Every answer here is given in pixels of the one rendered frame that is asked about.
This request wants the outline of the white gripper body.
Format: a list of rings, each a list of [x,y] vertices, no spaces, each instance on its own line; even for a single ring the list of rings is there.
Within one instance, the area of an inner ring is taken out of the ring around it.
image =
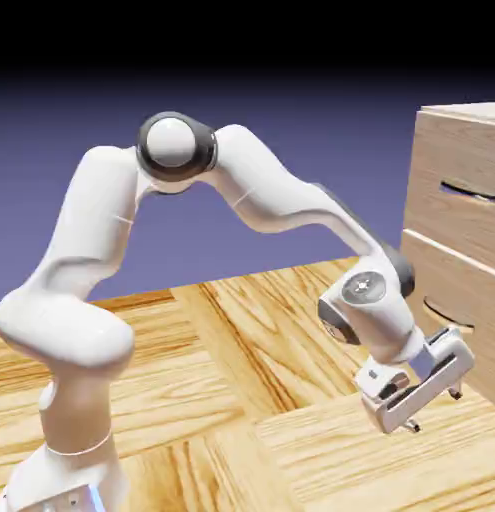
[[[406,370],[368,359],[360,370],[361,400],[372,423],[389,434],[474,367],[475,357],[460,330],[448,326],[425,341],[409,365],[419,379],[411,385]]]

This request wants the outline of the light wood drawer front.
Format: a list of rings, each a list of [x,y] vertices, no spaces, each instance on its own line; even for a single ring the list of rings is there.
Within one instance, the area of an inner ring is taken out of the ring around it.
[[[444,327],[423,311],[425,296],[473,319],[475,331],[461,332],[475,354],[466,381],[495,404],[495,270],[412,232],[402,234],[401,251],[415,267],[408,304],[425,333]]]
[[[495,269],[495,204],[442,180],[495,193],[495,102],[424,106],[416,115],[404,227]]]

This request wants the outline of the light wood cabinet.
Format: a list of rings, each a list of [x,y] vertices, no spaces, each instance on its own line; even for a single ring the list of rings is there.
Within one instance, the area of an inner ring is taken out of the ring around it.
[[[417,113],[401,250],[419,325],[460,328],[476,357],[466,380],[495,404],[495,103]]]

